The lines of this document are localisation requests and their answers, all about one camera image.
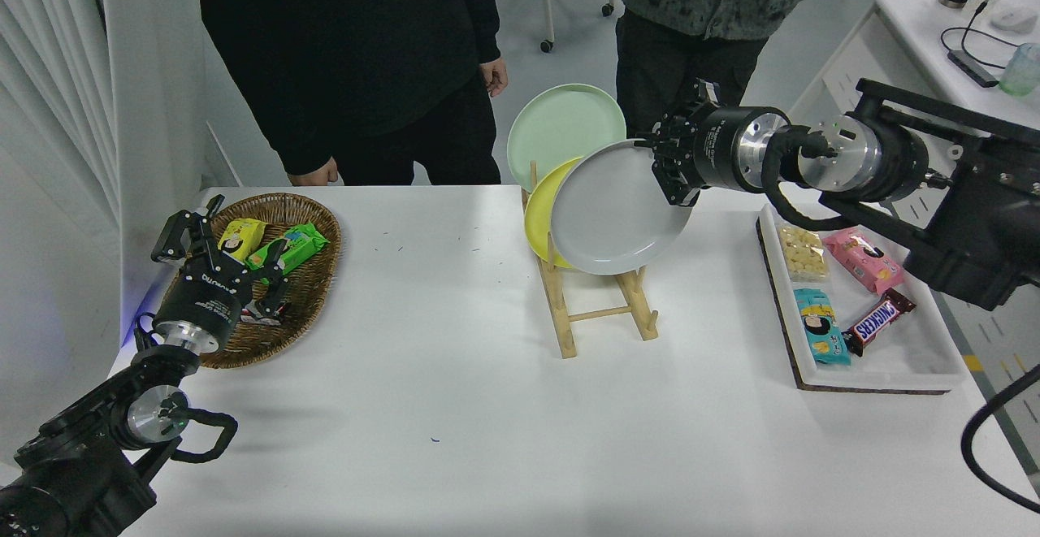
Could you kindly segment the person's left hand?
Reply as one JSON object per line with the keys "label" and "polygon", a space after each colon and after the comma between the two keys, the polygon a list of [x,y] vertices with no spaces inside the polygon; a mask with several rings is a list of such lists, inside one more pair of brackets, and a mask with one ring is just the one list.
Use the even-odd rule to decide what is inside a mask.
{"label": "person's left hand", "polygon": [[492,99],[501,95],[508,88],[509,75],[504,57],[499,56],[491,62],[479,63],[484,90]]}

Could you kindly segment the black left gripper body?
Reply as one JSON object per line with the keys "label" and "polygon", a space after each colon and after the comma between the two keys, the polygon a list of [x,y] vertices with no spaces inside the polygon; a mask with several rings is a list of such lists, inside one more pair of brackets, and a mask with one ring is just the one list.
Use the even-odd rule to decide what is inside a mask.
{"label": "black left gripper body", "polygon": [[157,330],[189,323],[209,335],[230,336],[249,299],[245,270],[232,257],[219,257],[216,267],[207,257],[187,260],[157,311]]}

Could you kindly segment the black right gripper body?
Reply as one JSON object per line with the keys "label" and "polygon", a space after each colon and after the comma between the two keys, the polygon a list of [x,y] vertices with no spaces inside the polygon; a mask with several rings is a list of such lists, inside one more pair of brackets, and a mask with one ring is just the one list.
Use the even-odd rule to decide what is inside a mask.
{"label": "black right gripper body", "polygon": [[693,188],[752,190],[739,165],[739,140],[751,114],[751,108],[734,106],[702,106],[692,112],[691,134],[681,138],[681,148],[690,152],[681,173]]}

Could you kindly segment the person's right hand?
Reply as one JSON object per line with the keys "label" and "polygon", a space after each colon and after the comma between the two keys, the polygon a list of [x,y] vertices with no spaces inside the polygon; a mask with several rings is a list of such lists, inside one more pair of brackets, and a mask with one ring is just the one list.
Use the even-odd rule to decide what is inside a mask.
{"label": "person's right hand", "polygon": [[314,186],[328,186],[337,182],[339,173],[336,160],[331,157],[323,167],[316,168],[315,171],[300,175],[288,174],[287,178],[290,184],[297,186],[297,188],[314,188]]}

